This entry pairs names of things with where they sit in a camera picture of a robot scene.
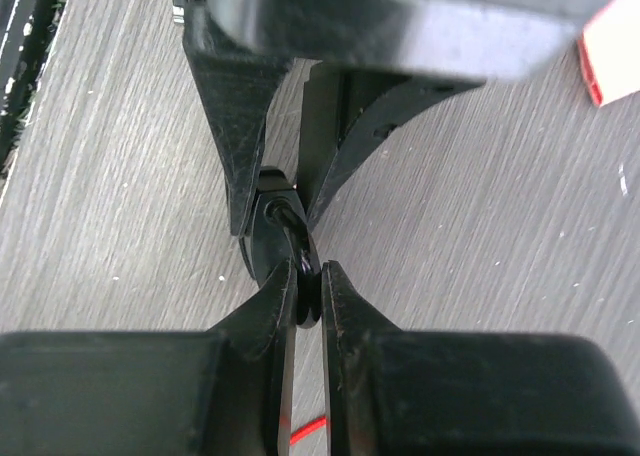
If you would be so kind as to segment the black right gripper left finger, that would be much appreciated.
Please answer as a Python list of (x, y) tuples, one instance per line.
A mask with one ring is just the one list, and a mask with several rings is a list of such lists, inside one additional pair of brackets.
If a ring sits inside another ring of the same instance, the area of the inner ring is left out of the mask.
[(297, 276), (206, 331), (1, 338), (5, 455), (284, 455)]

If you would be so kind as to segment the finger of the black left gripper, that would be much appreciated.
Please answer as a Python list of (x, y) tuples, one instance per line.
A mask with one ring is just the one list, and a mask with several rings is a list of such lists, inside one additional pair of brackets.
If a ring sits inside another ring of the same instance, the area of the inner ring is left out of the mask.
[(482, 81), (410, 76), (318, 63), (304, 84), (298, 194), (313, 229), (339, 189), (414, 117)]
[(238, 46), (202, 1), (185, 5), (182, 44), (224, 171), (230, 233), (242, 236), (264, 154), (267, 113), (293, 60)]

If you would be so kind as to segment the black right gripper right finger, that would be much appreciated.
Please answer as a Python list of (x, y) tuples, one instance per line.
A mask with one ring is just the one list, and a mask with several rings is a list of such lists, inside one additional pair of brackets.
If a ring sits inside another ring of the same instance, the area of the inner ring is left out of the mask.
[(639, 420), (599, 346), (562, 334), (409, 331), (322, 270), (332, 455), (635, 455)]

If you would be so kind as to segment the black-headed key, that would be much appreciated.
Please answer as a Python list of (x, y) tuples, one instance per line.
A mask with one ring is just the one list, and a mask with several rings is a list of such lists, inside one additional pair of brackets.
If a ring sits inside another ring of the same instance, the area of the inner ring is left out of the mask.
[(321, 317), (321, 264), (306, 222), (289, 206), (279, 206), (274, 217), (289, 243), (297, 271), (297, 324), (313, 327)]

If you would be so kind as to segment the black padlock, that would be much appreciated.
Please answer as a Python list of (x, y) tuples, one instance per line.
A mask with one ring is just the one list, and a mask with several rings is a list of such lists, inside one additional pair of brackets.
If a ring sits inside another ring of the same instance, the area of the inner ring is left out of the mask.
[(287, 259), (293, 261), (300, 285), (319, 284), (321, 265), (304, 208), (293, 184), (278, 168), (260, 170), (240, 247), (250, 276), (260, 286)]

